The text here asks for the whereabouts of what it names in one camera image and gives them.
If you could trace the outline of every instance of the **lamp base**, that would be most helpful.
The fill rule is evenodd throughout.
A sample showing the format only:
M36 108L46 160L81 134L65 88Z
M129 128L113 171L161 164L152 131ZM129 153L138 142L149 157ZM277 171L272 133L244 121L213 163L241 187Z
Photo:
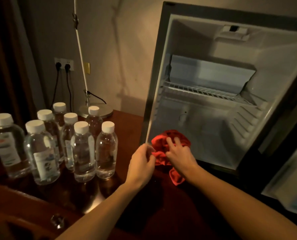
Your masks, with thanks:
M104 119L113 114L113 109L107 104L90 104L90 106L99 107L99 115ZM88 116L88 107L83 105L78 110L79 115L86 118Z

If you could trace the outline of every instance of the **drawer knob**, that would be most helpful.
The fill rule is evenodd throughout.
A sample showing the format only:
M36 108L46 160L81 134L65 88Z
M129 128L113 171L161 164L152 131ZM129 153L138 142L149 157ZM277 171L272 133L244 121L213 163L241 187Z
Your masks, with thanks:
M65 221L59 214L53 215L50 222L56 227L56 229L63 229L65 227Z

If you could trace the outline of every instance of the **white wall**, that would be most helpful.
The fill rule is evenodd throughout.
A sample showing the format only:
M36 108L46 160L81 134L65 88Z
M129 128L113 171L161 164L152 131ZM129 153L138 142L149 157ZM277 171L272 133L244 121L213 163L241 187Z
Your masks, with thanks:
M73 0L18 0L46 104L54 92L54 57L74 60L74 108L84 81L73 28ZM163 1L297 17L297 0L77 0L89 90L114 109L143 115ZM65 72L56 101L68 103Z

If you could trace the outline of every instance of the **white bottle cap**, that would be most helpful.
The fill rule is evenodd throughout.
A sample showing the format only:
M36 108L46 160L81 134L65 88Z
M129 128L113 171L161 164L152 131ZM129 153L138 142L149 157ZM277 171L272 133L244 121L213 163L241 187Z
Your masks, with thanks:
M53 112L49 109L41 109L37 112L39 120L48 121L54 119Z
M78 121L76 113L66 113L64 115L64 122L66 124L75 124Z
M89 131L89 125L86 121L78 121L74 124L74 130L76 133L85 134Z
M62 102L54 103L53 108L55 112L65 112L66 111L66 104Z
M105 121L102 124L102 132L104 133L113 133L115 128L115 124L111 121Z
M89 107L89 115L97 116L98 113L99 113L99 107L97 107L97 106Z
M0 113L0 126L8 126L14 123L12 115L9 113Z
M28 133L41 133L45 131L44 121L31 120L25 124Z

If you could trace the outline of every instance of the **red cloth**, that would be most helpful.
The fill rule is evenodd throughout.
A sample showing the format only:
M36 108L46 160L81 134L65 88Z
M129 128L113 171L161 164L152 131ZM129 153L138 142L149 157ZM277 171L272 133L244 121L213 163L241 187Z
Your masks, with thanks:
M164 131L162 134L155 136L152 139L152 146L156 150L152 154L156 157L155 165L171 165L167 159L165 153L170 150L167 144L166 138L170 137L174 141L175 137L178 137L181 141L181 145L191 147L191 142L181 133L175 129ZM170 170L170 179L175 185L179 185L185 181L185 179L174 169Z

